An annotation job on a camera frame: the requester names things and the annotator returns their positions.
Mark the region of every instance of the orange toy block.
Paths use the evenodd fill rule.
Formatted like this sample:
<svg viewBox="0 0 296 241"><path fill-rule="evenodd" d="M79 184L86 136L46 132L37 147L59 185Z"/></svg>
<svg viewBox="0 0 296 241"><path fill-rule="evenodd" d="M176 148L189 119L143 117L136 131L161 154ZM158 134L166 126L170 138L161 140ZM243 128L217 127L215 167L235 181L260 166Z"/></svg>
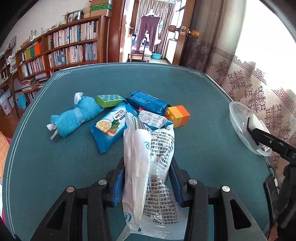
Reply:
<svg viewBox="0 0 296 241"><path fill-rule="evenodd" d="M168 107L165 117L174 123L174 127L183 126L189 119L189 112L183 105Z"/></svg>

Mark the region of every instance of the door knob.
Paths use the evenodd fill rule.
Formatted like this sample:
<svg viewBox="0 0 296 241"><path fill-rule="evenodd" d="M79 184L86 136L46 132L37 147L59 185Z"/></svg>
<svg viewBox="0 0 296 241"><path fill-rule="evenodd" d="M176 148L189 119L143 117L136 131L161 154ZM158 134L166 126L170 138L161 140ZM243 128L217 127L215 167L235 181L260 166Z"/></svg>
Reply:
<svg viewBox="0 0 296 241"><path fill-rule="evenodd" d="M191 35L191 37L192 37L192 38L195 38L195 39L197 39L198 36L200 35L199 32L197 32L197 31L195 31L195 30L190 31L190 30L187 29L185 26L181 26L181 27L179 27L179 28L176 28L176 26L174 26L174 25L170 25L170 26L168 27L168 30L169 30L170 32L173 32L173 33L176 32L176 31L178 31L179 34L181 34L181 35L188 34L188 35Z"/></svg>

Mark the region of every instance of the floor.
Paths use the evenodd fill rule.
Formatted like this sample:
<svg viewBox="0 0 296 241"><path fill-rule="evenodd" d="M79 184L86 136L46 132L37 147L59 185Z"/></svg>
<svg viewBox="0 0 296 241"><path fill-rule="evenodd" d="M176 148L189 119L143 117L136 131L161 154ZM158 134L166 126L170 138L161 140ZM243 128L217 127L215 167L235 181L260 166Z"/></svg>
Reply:
<svg viewBox="0 0 296 241"><path fill-rule="evenodd" d="M19 110L20 119L22 118L25 110ZM12 138L17 128L20 119L17 117L15 107L11 110L8 115L5 115L3 110L0 110L0 132L6 137Z"/></svg>
<svg viewBox="0 0 296 241"><path fill-rule="evenodd" d="M169 64L165 59L153 59L153 58L150 59L149 63Z"/></svg>

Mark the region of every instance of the purple pants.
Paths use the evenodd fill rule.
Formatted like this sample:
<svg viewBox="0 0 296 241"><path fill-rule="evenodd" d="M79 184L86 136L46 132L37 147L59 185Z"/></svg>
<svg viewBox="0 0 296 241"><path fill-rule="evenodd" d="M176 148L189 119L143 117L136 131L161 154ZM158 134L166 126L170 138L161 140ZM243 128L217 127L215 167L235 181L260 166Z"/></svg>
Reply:
<svg viewBox="0 0 296 241"><path fill-rule="evenodd" d="M153 52L155 36L157 25L159 23L160 17L148 17L142 16L140 20L140 28L138 31L138 38L136 43L136 50L140 50L140 46L143 38L145 37L145 33L148 30L149 34L149 50Z"/></svg>

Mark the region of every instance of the green sponge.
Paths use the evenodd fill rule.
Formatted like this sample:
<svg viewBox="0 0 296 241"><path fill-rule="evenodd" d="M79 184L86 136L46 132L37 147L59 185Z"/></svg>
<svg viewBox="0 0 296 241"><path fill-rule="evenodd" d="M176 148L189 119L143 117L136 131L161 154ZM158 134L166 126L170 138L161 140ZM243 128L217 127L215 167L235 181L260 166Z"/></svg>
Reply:
<svg viewBox="0 0 296 241"><path fill-rule="evenodd" d="M119 95L97 95L96 102L102 107L117 106L123 101L123 98Z"/></svg>

